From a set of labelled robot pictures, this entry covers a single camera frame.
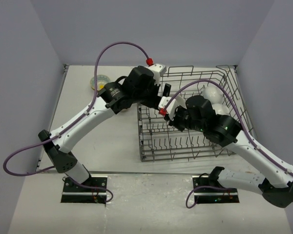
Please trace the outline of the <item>white bowl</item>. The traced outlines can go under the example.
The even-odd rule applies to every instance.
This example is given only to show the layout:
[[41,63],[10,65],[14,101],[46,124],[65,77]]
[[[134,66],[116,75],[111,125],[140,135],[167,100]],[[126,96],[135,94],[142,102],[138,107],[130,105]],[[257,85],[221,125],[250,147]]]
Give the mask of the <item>white bowl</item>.
[[230,110],[226,105],[215,103],[212,105],[212,108],[217,115],[230,115]]
[[216,86],[207,86],[202,95],[205,99],[209,100],[212,104],[220,104],[222,102],[223,93]]

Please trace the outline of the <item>yellow checkered bowl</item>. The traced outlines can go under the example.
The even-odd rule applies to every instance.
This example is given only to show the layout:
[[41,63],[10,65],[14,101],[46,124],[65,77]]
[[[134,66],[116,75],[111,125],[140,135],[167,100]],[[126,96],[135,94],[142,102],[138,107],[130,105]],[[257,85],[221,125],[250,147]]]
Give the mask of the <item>yellow checkered bowl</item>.
[[[107,83],[110,83],[111,80],[108,76],[106,75],[97,75],[97,84],[96,84],[96,87],[97,87],[97,90],[101,90],[104,88],[104,86],[107,84]],[[92,77],[91,80],[90,80],[90,87],[94,90],[95,89],[95,78]]]

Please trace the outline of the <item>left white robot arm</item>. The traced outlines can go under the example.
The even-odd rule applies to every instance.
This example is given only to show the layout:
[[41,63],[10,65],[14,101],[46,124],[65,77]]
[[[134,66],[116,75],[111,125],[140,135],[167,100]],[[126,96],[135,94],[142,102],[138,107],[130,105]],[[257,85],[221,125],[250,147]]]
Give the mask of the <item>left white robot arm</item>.
[[134,103],[158,109],[160,78],[166,72],[162,64],[134,67],[128,76],[107,83],[89,103],[66,124],[51,132],[42,130],[38,137],[58,173],[70,177],[76,188],[91,188],[90,173],[72,154],[74,146],[100,123],[128,109]]

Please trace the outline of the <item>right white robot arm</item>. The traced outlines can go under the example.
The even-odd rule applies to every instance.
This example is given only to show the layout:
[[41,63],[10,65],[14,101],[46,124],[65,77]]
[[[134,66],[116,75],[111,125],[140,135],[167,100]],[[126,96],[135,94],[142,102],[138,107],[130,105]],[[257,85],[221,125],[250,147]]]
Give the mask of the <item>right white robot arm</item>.
[[250,191],[279,208],[293,203],[293,165],[263,147],[242,123],[229,115],[217,114],[211,102],[200,95],[182,102],[169,97],[162,110],[169,125],[179,131],[203,133],[210,142],[241,156],[259,171],[252,175],[215,167],[208,179],[212,191],[231,188]]

